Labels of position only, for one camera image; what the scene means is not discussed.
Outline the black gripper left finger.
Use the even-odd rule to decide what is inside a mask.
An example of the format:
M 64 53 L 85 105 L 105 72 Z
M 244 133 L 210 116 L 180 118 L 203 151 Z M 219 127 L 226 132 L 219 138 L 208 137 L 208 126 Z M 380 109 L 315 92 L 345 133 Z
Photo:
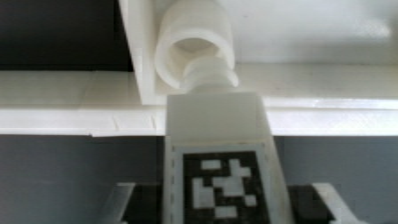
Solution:
M 162 185 L 119 182 L 100 210 L 96 224 L 162 223 Z

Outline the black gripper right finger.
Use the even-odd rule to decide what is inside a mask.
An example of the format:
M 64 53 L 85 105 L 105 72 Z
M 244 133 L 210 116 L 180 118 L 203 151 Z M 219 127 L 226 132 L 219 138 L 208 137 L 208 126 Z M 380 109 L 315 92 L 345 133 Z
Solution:
M 290 185 L 288 193 L 297 224 L 370 224 L 357 218 L 331 183 Z

